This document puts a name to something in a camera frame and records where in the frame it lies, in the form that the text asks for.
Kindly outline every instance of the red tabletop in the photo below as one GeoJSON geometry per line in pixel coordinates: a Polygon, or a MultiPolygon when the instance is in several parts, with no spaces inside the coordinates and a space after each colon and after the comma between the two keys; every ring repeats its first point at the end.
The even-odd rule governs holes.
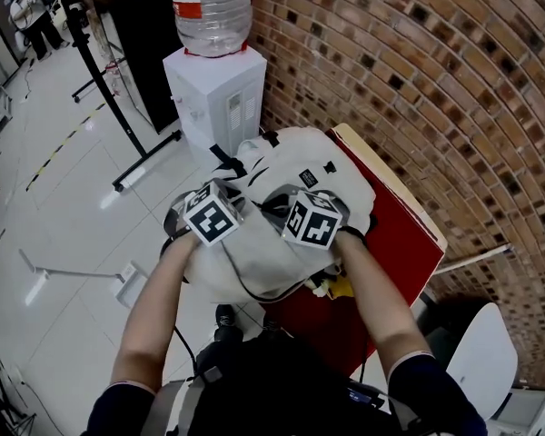
{"type": "MultiPolygon", "coordinates": [[[[355,162],[376,194],[372,214],[377,225],[366,236],[369,251],[408,302],[420,295],[444,255],[433,234],[410,207],[381,181],[341,138],[329,136],[355,162]]],[[[355,300],[318,298],[302,286],[281,302],[263,308],[290,334],[308,342],[333,369],[349,376],[375,350],[355,300]]]]}

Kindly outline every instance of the clear plastic water jug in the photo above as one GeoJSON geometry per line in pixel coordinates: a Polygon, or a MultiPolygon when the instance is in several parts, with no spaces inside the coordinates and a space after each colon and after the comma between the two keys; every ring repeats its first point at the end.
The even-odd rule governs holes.
{"type": "Polygon", "coordinates": [[[183,45],[201,56],[240,50],[253,21],[251,0],[173,0],[173,10],[183,45]]]}

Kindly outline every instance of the red table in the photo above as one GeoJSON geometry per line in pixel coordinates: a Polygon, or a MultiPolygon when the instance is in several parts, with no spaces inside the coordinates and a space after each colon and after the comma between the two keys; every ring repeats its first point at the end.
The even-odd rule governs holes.
{"type": "MultiPolygon", "coordinates": [[[[355,162],[372,185],[377,225],[367,235],[370,252],[412,304],[436,270],[447,243],[440,230],[391,169],[347,124],[328,135],[355,162]]],[[[333,369],[349,376],[374,346],[355,300],[318,298],[303,286],[263,308],[289,333],[308,342],[333,369]]]]}

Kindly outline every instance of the shoe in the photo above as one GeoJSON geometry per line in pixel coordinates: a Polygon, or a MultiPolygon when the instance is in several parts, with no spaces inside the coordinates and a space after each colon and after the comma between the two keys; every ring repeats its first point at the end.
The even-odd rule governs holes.
{"type": "Polygon", "coordinates": [[[236,315],[232,305],[218,305],[216,307],[216,324],[218,328],[236,326],[236,315]]]}
{"type": "Polygon", "coordinates": [[[277,332],[281,330],[281,326],[275,320],[271,319],[270,316],[264,315],[263,319],[263,331],[267,332],[277,332]]]}

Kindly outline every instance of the label on water jug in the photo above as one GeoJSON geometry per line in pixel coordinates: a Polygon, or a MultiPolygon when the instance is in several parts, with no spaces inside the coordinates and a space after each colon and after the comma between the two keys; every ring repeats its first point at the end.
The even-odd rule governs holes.
{"type": "Polygon", "coordinates": [[[202,19],[200,0],[172,0],[173,10],[181,18],[202,19]]]}

